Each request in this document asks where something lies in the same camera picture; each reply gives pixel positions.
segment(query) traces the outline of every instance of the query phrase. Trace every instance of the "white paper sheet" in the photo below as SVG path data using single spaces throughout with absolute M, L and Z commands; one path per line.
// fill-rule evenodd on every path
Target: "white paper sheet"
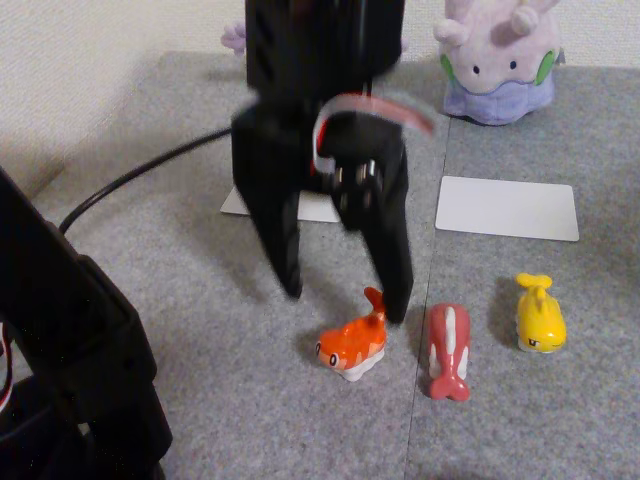
M 235 187 L 233 187 L 224 204 L 222 204 L 220 211 L 222 213 L 235 215 L 248 215 L 247 207 Z M 340 217 L 330 197 L 316 193 L 302 192 L 298 204 L 298 220 L 337 223 L 340 221 Z
M 577 242 L 569 185 L 444 177 L 436 228 L 457 232 Z

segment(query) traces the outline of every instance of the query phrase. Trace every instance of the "screw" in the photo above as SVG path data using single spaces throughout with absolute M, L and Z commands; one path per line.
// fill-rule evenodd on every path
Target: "screw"
M 342 184 L 342 168 L 338 168 L 333 176 L 334 188 L 338 188 Z

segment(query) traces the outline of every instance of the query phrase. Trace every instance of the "gray felt mat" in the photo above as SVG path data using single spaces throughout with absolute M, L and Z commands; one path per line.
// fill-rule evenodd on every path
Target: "gray felt mat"
M 443 81 L 436 64 L 408 63 L 377 88 L 438 109 Z M 638 478 L 639 93 L 638 72 L 563 67 L 557 103 L 516 125 L 432 113 L 434 139 L 407 134 L 415 288 L 384 360 L 355 384 L 320 368 L 313 349 L 323 329 L 368 312 L 362 290 L 376 280 L 361 240 L 303 223 L 305 286 L 288 301 L 250 220 L 218 212 L 229 139 L 83 216 L 69 240 L 135 305 L 156 356 L 174 434 L 167 478 Z M 35 204 L 58 222 L 132 166 L 226 126 L 252 97 L 242 59 L 167 54 Z M 569 183 L 581 241 L 436 233 L 443 172 Z M 557 354 L 514 348 L 521 270 L 554 278 L 569 335 Z M 440 301 L 472 315 L 466 404 L 423 393 L 424 308 Z

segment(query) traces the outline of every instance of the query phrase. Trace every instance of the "fish tail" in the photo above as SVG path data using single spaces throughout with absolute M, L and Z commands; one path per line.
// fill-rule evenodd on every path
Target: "fish tail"
M 431 398 L 441 400 L 451 398 L 457 402 L 464 402 L 470 396 L 469 387 L 458 375 L 442 375 L 431 383 L 429 390 Z
M 377 313 L 385 313 L 384 303 L 382 302 L 382 292 L 373 288 L 367 287 L 364 289 L 364 296 L 371 302 L 373 311 Z

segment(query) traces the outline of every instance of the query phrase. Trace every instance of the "plush toy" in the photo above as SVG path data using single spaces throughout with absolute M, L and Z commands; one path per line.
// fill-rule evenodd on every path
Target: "plush toy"
M 554 98 L 560 0 L 445 0 L 434 28 L 449 77 L 444 110 L 486 125 L 515 122 Z

